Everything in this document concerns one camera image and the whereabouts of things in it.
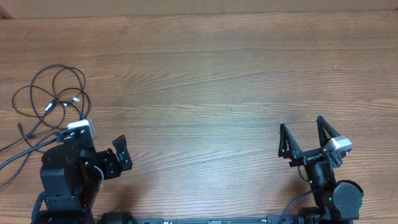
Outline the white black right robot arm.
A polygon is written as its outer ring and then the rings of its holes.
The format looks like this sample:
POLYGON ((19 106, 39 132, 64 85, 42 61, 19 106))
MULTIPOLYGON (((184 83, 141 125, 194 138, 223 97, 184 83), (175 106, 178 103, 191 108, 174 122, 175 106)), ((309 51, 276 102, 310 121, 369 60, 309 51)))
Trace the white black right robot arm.
POLYGON ((316 118, 320 147, 303 151, 287 125, 280 125, 278 156, 305 169, 308 192, 293 199, 279 223, 353 223, 359 218, 364 190, 353 180, 336 180, 334 170, 353 149, 351 140, 322 116, 316 118))

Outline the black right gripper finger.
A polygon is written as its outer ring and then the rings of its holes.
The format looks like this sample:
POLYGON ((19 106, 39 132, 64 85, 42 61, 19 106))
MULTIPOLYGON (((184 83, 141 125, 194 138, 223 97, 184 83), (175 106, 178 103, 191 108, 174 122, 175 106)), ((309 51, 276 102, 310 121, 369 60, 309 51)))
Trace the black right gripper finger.
POLYGON ((316 118, 320 146, 324 147, 331 138, 341 136, 322 116, 316 118))
POLYGON ((295 141, 292 133, 289 131, 287 125, 282 123, 280 125, 280 142, 278 156, 284 159, 296 159, 301 155, 302 150, 295 141))

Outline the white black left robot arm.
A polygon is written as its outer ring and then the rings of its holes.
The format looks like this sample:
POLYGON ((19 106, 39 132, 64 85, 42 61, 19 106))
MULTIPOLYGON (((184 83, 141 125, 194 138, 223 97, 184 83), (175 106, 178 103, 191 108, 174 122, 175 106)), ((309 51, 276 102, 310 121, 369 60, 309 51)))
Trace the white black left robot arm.
POLYGON ((125 135, 112 141, 115 151, 61 144, 42 156, 44 191, 32 211, 32 223, 132 223, 129 212, 104 213, 96 221, 92 209, 103 182, 132 169, 125 135))

